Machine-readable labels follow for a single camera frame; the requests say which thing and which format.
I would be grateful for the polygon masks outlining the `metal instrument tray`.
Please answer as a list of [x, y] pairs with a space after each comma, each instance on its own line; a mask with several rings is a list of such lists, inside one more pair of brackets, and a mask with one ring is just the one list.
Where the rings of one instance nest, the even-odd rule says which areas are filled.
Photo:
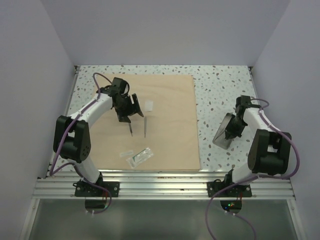
[[232, 118], [232, 115], [233, 114], [231, 113], [227, 113], [225, 115], [212, 141], [214, 145], [224, 150], [227, 150], [230, 147], [231, 142], [234, 139], [234, 138], [230, 140], [225, 139], [225, 128], [229, 128], [229, 122]]

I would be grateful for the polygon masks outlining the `white gauze pad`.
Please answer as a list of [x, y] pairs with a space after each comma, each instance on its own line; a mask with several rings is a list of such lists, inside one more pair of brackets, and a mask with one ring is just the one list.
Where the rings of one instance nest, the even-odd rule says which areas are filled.
[[144, 110], [146, 112], [152, 112], [153, 106], [154, 106], [154, 102], [152, 100], [146, 100], [144, 104]]

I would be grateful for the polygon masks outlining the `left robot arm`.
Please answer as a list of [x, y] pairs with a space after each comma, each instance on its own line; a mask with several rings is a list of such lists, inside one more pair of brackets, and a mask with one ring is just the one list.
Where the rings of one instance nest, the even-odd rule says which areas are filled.
[[137, 95], [130, 95], [129, 91], [130, 85], [126, 80], [114, 77], [110, 85], [98, 87], [92, 100], [80, 110], [57, 118], [53, 140], [55, 156], [49, 171], [51, 176], [56, 173], [54, 167], [61, 157], [75, 167], [83, 181], [88, 182], [87, 192], [95, 197], [103, 193], [104, 184], [99, 181], [101, 173], [90, 158], [90, 128], [112, 109], [120, 123], [131, 124], [130, 117], [135, 114], [143, 117]]

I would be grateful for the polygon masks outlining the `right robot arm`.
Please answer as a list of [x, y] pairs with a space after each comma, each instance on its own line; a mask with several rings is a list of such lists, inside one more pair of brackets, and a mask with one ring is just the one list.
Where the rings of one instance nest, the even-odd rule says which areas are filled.
[[249, 127], [254, 138], [247, 156], [247, 163], [230, 170], [223, 180], [223, 192], [235, 196], [241, 185], [249, 185], [255, 178], [283, 175], [288, 169], [291, 151], [291, 135], [275, 127], [259, 104], [249, 96], [236, 99], [235, 114], [227, 113], [221, 125], [221, 147], [227, 149], [233, 139], [240, 138]]

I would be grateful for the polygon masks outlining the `beige cloth mat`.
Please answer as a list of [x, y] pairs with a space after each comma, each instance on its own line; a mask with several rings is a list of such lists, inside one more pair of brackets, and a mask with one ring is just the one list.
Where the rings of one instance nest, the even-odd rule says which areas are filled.
[[[131, 94], [136, 94], [144, 117], [135, 114], [129, 124], [119, 122], [114, 110], [103, 114], [90, 128], [90, 157], [100, 170], [129, 170], [127, 159], [150, 148], [153, 157], [139, 171], [198, 171], [200, 153], [194, 80], [191, 75], [123, 74]], [[153, 110], [145, 111], [145, 101]], [[133, 154], [120, 157], [120, 153]]]

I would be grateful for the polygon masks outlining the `small clear sachet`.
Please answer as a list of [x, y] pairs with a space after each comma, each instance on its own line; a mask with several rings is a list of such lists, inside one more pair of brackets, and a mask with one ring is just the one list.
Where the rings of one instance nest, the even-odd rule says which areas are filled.
[[133, 155], [133, 154], [134, 154], [134, 151], [133, 151], [133, 150], [129, 150], [129, 151], [126, 151], [126, 152], [121, 152], [121, 153], [119, 154], [119, 156], [120, 156], [121, 158], [123, 158], [123, 157], [130, 156], [130, 155]]

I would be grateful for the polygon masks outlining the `green suture packet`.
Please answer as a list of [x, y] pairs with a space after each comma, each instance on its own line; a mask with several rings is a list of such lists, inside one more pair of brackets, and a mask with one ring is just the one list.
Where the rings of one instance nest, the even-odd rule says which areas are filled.
[[137, 153], [136, 155], [128, 158], [126, 161], [129, 164], [129, 166], [134, 169], [153, 156], [154, 156], [154, 153], [149, 147], [147, 147], [144, 150]]

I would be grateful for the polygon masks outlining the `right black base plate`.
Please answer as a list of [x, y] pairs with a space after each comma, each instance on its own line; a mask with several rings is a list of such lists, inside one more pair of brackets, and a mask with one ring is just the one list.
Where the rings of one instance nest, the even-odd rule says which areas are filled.
[[220, 198], [237, 198], [245, 197], [250, 198], [253, 196], [250, 185], [235, 185], [228, 186], [224, 181], [216, 179], [206, 183], [208, 197], [220, 197]]

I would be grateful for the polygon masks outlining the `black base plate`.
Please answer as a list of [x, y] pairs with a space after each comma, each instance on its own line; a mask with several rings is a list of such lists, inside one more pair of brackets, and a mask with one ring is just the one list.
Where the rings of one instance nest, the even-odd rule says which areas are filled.
[[75, 187], [74, 195], [76, 197], [115, 197], [119, 196], [120, 182], [118, 181], [103, 181], [93, 186], [88, 182], [79, 180], [72, 184]]
[[237, 198], [245, 197], [250, 198], [253, 196], [250, 185], [235, 185], [228, 186], [224, 181], [216, 179], [206, 183], [208, 197], [220, 197], [220, 198]]

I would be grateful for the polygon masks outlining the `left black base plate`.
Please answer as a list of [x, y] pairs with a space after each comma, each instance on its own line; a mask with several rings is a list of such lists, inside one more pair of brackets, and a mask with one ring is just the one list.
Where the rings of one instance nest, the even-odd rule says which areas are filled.
[[88, 182], [79, 180], [72, 184], [75, 187], [74, 195], [76, 197], [115, 197], [119, 196], [120, 182], [118, 181], [103, 181], [93, 186]]

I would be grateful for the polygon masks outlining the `aluminium frame rail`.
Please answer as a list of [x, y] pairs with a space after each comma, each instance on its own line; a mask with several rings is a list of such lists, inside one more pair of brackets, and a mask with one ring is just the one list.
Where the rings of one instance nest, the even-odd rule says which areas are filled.
[[[224, 172], [207, 171], [102, 171], [106, 182], [119, 182], [120, 200], [207, 200], [207, 183], [222, 180]], [[79, 180], [74, 171], [60, 171], [38, 179], [33, 199], [75, 199], [73, 183]], [[289, 180], [257, 179], [250, 184], [251, 200], [293, 200]]]

